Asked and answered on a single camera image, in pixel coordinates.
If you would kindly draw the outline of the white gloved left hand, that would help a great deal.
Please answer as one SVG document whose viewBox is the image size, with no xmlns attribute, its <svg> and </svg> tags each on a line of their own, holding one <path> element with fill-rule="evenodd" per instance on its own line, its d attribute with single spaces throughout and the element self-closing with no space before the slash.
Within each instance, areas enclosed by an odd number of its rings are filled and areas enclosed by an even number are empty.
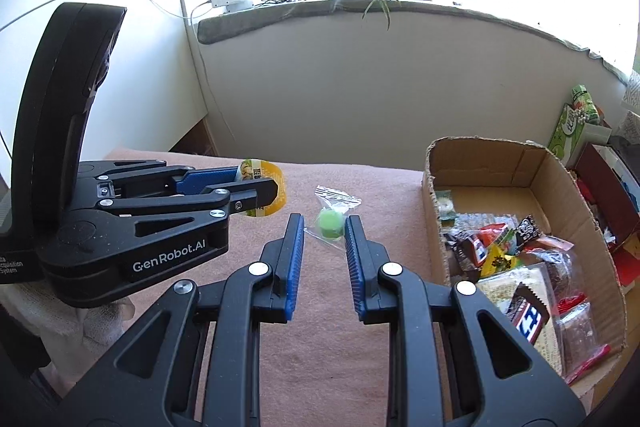
<svg viewBox="0 0 640 427">
<path fill-rule="evenodd" d="M 127 297 L 97 308 L 73 308 L 45 281 L 3 285 L 1 304 L 42 341 L 50 358 L 43 375 L 59 395 L 66 395 L 119 340 L 136 312 Z"/>
</svg>

